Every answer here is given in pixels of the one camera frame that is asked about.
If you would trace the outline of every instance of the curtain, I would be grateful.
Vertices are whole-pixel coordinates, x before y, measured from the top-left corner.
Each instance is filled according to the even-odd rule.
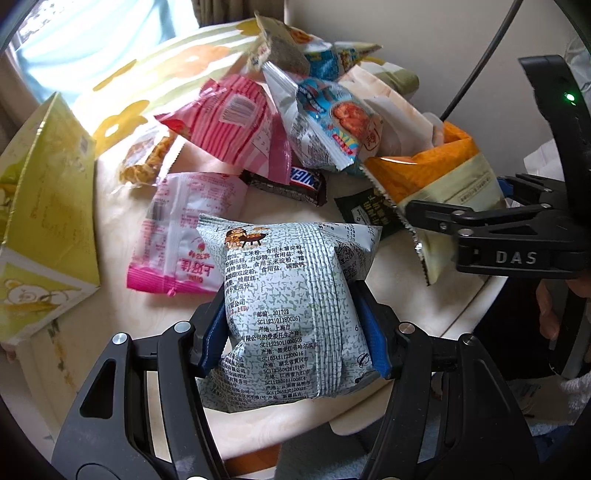
[[[0,54],[0,153],[37,106],[10,45]]]
[[[72,105],[118,68],[193,33],[192,13],[189,0],[76,0],[17,48],[18,65],[37,100],[58,91]]]
[[[283,20],[283,0],[191,0],[200,27],[236,22],[254,17],[258,11],[265,17]]]

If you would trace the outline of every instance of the blue gripper pad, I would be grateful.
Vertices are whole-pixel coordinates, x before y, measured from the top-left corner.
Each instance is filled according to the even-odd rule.
[[[513,195],[513,185],[511,185],[505,179],[497,178],[497,182],[499,183],[499,187],[501,187],[501,191],[505,197],[511,198]]]
[[[396,348],[395,329],[399,321],[390,307],[375,300],[364,281],[350,283],[349,290],[374,368],[389,380],[394,373],[389,353]]]
[[[205,378],[217,367],[229,335],[223,285],[211,303],[200,305],[195,310],[191,323],[195,327],[191,355],[200,355],[197,376]]]

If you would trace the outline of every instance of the white wall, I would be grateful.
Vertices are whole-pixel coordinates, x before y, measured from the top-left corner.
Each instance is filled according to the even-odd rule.
[[[287,0],[286,20],[327,40],[374,41],[385,60],[415,71],[420,111],[440,115],[491,41],[512,0]],[[478,80],[450,116],[498,174],[551,138],[517,58],[564,55],[575,35],[553,0],[525,0]]]

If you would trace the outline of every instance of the yellow box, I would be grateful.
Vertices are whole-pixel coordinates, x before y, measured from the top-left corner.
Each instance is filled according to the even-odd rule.
[[[99,288],[95,141],[58,93],[0,157],[0,342],[28,338]]]

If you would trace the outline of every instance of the round table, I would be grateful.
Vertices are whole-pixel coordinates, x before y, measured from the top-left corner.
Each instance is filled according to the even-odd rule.
[[[132,338],[157,335],[188,319],[198,305],[212,299],[212,295],[196,294],[171,298],[125,287],[127,266],[154,193],[152,187],[117,191],[116,169],[129,140],[111,148],[96,165],[95,230],[101,288],[17,349],[33,397],[54,437],[77,390],[115,333],[127,332]],[[187,144],[181,155],[193,155],[195,149]],[[215,162],[212,159],[208,169],[225,167]],[[329,201],[323,207],[251,188],[239,219],[252,223],[342,221],[332,199],[369,186],[365,179],[329,174]],[[413,322],[430,335],[454,338],[472,330],[503,281],[461,274],[450,265],[435,285],[427,287],[407,231],[380,243],[367,278],[377,301],[390,305],[401,321]],[[156,374],[149,375],[148,382],[155,449],[165,458],[168,453]],[[206,414],[217,448],[227,459],[281,443],[333,419],[336,425],[348,425],[346,429],[335,427],[338,433],[360,430],[383,415],[388,388],[387,382],[379,380],[362,391],[336,398],[232,414],[208,410]],[[376,392],[377,397],[363,402]]]

